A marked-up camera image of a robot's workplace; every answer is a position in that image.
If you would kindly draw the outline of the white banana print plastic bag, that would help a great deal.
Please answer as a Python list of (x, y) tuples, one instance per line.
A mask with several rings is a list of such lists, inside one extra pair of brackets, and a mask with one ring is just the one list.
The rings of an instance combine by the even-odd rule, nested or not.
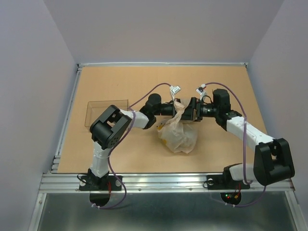
[(188, 105), (188, 99), (175, 102), (175, 116), (162, 120), (157, 126), (159, 139), (173, 153), (189, 154), (197, 142), (198, 132), (191, 126), (192, 121), (181, 120)]

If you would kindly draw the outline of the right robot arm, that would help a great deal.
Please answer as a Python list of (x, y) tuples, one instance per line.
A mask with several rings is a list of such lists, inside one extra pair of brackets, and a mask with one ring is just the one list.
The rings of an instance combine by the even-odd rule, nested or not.
[(243, 141), (243, 147), (254, 151), (254, 162), (249, 165), (245, 160), (224, 168), (222, 184), (232, 188), (239, 181), (246, 185), (256, 181), (263, 186), (290, 179), (295, 176), (289, 143), (286, 139), (275, 139), (247, 122), (246, 117), (231, 109), (230, 95), (225, 89), (216, 89), (209, 103), (205, 86), (196, 89), (200, 98), (193, 97), (185, 110), (183, 118), (201, 121), (204, 117), (214, 118), (225, 131)]

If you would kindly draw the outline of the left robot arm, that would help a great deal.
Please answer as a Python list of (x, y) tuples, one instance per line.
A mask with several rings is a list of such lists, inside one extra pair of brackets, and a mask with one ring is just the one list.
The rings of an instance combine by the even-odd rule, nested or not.
[(145, 105), (139, 110), (121, 110), (110, 105), (90, 126), (93, 142), (93, 159), (85, 176), (80, 178), (84, 184), (101, 190), (107, 185), (109, 175), (109, 156), (112, 150), (122, 142), (132, 128), (149, 129), (156, 123), (156, 116), (166, 112), (172, 114), (174, 101), (162, 103), (157, 93), (148, 97)]

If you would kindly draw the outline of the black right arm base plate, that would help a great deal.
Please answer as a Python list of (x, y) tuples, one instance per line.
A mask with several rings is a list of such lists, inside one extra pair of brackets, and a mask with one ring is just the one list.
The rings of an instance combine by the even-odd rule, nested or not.
[(207, 175), (204, 185), (206, 185), (209, 190), (250, 189), (250, 186), (244, 184), (241, 180), (233, 180), (232, 178), (224, 177), (222, 174)]

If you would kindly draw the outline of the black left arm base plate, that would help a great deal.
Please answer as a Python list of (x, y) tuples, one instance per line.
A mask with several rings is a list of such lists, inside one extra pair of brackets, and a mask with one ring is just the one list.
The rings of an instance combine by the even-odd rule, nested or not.
[(101, 179), (92, 178), (89, 175), (78, 175), (79, 190), (82, 192), (89, 191), (121, 191), (123, 186), (114, 175), (107, 175)]

